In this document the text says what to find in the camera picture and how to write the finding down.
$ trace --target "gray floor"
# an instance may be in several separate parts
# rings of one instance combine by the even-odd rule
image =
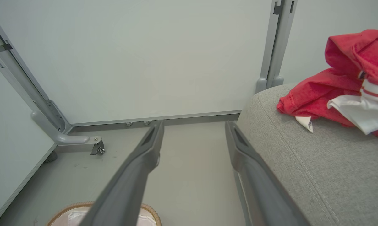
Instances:
[[[143,203],[164,226],[244,225],[224,122],[166,125],[160,164],[149,175]],[[38,169],[0,226],[42,226],[65,206],[94,201],[147,129],[114,125],[73,132],[102,136],[107,152],[90,156],[58,147],[58,159]]]

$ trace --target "white wall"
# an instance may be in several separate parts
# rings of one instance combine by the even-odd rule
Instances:
[[[240,110],[267,0],[0,0],[0,25],[71,124]]]
[[[324,58],[332,35],[378,29],[378,0],[298,0],[280,71],[297,83],[329,68]]]
[[[1,70],[9,73],[7,68]],[[32,110],[2,72],[0,71],[0,215],[21,190],[21,184],[27,183],[33,170],[39,167],[38,162],[54,145],[31,119]]]

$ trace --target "metal bracket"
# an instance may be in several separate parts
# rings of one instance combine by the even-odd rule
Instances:
[[[282,13],[282,5],[281,6],[274,6],[274,14],[280,15]]]
[[[4,52],[6,50],[12,50],[12,49],[13,47],[9,43],[3,44],[0,46],[0,52]]]
[[[51,99],[46,99],[45,102],[47,103],[48,108],[56,116],[57,121],[59,122],[59,125],[60,125],[59,131],[64,131],[66,123],[65,123],[65,121],[63,119],[63,115],[60,113],[60,111],[56,107],[56,104]]]
[[[53,127],[44,114],[38,110],[31,113],[31,118],[58,146],[87,145],[87,147],[90,147],[88,150],[91,150],[91,155],[103,154],[105,151],[104,143],[100,136],[89,137],[64,135]]]

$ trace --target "gray sofa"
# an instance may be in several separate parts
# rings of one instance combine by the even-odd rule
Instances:
[[[253,96],[239,128],[312,225],[378,225],[378,138],[322,118],[310,133],[276,110],[293,87]]]

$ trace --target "gray metal bar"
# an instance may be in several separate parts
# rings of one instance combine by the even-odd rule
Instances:
[[[59,146],[62,145],[77,145],[77,144],[96,144],[101,141],[100,136],[68,136],[59,132],[42,112],[35,110],[31,113],[31,118],[39,127]]]
[[[284,59],[285,49],[287,48],[289,32],[292,27],[297,3],[298,0],[281,0],[282,11],[278,22],[274,50],[267,76],[267,89],[283,83],[283,78],[279,77],[279,73],[282,60]]]
[[[308,226],[309,222],[234,122],[225,123],[229,157],[238,172],[251,225]]]
[[[159,121],[117,170],[80,226],[136,226],[148,174],[160,160],[162,139]]]
[[[13,48],[9,38],[1,27],[0,58],[52,125],[61,132],[68,132],[71,129],[71,125],[58,109],[52,110],[48,107],[46,101],[48,96],[38,84],[20,55]]]
[[[3,74],[3,76],[6,78],[6,80],[10,83],[10,85],[14,88],[14,90],[20,95],[20,97],[27,103],[28,107],[30,107],[32,110],[38,110],[38,107],[28,93],[23,89],[21,84],[15,79],[14,76],[12,76],[12,73],[9,71],[9,68],[4,66],[2,62],[0,62],[0,72]]]
[[[262,62],[262,68],[260,71],[260,78],[256,82],[255,93],[258,93],[266,89],[268,69],[270,67],[272,50],[274,47],[275,34],[277,31],[278,18],[279,18],[279,15],[274,13],[274,9],[276,8],[276,6],[280,6],[280,5],[281,5],[281,0],[271,1],[270,18],[268,20],[265,51],[263,54],[263,62]]]

